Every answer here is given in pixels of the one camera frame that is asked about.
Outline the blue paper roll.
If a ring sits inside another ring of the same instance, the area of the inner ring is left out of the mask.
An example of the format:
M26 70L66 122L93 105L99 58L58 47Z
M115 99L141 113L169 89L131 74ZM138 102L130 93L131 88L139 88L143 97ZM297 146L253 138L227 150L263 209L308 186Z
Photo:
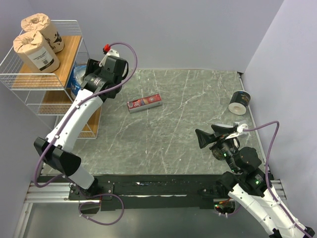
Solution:
M71 88L72 85L76 84L76 79L75 79L75 76L74 76L74 70L75 70L76 66L77 66L77 63L75 62L74 65L73 65L72 71L70 73L66 88Z
M81 89L81 84L83 83L83 78L84 78L85 72L86 72L86 65L76 66L76 68L74 70L76 84L72 85L72 87L70 88L71 97L73 99L76 98L78 91Z

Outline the black paper roll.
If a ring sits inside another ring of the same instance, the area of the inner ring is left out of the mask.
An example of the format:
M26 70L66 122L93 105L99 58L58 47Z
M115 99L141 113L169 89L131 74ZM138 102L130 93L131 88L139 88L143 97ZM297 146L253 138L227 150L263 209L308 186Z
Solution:
M210 150L211 150L213 156L217 160L219 160L219 161L225 160L225 156L223 155L222 151L218 147L211 147Z
M228 109L236 115L244 115L251 100L251 95L243 90L233 93Z

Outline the brown roll with label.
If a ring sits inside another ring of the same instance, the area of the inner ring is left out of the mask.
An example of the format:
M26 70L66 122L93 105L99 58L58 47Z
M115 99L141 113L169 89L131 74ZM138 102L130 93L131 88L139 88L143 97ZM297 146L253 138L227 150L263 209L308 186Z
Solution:
M13 49L33 73L52 73L60 61L39 31L30 31L13 40Z

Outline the brown roll with cartoon print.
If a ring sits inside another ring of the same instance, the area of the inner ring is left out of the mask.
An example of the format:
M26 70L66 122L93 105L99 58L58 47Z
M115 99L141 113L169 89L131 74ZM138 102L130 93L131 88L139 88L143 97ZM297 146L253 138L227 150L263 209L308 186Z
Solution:
M39 31L55 53L64 49L64 41L47 15L36 13L26 17L21 20L21 27L25 32Z

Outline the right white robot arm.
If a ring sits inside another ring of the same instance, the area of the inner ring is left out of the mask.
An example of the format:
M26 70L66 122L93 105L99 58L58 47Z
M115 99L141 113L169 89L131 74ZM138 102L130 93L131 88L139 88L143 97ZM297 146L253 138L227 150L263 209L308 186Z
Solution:
M270 238L312 238L315 232L285 206L268 177L268 168L260 169L261 161L255 148L240 148L238 137L250 132L245 123L233 126L213 124L213 133L196 129L201 149L209 147L213 156L225 161L231 171L218 180L216 191L230 197L248 211Z

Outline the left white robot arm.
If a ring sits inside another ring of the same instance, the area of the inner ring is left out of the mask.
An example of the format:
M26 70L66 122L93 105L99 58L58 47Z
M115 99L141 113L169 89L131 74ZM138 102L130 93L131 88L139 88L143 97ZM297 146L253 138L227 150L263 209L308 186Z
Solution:
M38 137L34 146L43 162L69 178L86 199L98 193L98 180L81 165L81 158L72 153L82 129L108 98L115 98L120 83L129 70L125 59L108 56L99 63L90 59L77 96L56 128L46 138Z

